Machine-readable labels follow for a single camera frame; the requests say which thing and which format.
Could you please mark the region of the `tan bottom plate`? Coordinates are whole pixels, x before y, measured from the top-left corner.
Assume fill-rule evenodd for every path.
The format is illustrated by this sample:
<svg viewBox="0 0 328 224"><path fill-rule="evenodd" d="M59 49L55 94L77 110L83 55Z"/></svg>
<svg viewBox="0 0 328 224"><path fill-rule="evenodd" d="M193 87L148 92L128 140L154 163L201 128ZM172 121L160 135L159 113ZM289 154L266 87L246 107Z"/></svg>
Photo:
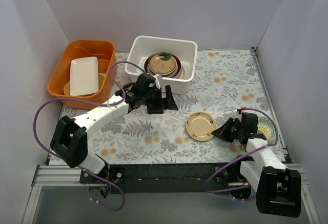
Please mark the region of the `tan bottom plate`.
<svg viewBox="0 0 328 224"><path fill-rule="evenodd" d="M196 141L208 141L214 137L213 131L217 129L215 119L204 112L191 114L186 121L186 131Z"/></svg>

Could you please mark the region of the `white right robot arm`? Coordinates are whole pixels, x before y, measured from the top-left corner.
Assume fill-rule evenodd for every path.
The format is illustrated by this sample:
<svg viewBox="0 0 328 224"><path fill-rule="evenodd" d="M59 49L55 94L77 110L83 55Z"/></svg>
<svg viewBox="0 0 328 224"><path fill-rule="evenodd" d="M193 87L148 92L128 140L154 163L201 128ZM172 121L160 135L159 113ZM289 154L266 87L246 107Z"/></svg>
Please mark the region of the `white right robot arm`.
<svg viewBox="0 0 328 224"><path fill-rule="evenodd" d="M255 190L260 213L297 218L301 212L301 175L289 169L271 150L264 134L258 133L258 116L252 108L241 108L238 117L229 118L212 135L224 141L238 140L246 146L245 155L221 167L213 176L232 168L236 181L247 180Z"/></svg>

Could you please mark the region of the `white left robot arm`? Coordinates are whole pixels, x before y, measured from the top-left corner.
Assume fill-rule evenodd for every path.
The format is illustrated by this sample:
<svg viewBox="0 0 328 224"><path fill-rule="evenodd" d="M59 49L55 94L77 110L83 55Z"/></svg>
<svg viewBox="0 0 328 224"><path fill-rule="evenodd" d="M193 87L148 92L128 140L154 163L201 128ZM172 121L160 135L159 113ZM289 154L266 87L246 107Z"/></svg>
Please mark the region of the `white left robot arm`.
<svg viewBox="0 0 328 224"><path fill-rule="evenodd" d="M96 182L103 183L109 177L109 165L88 149L88 138L140 106L146 106L148 114L178 110L171 87L167 85L162 90L156 78L142 73L136 82L123 86L100 106L74 118L62 117L56 125L50 148L69 167L85 169Z"/></svg>

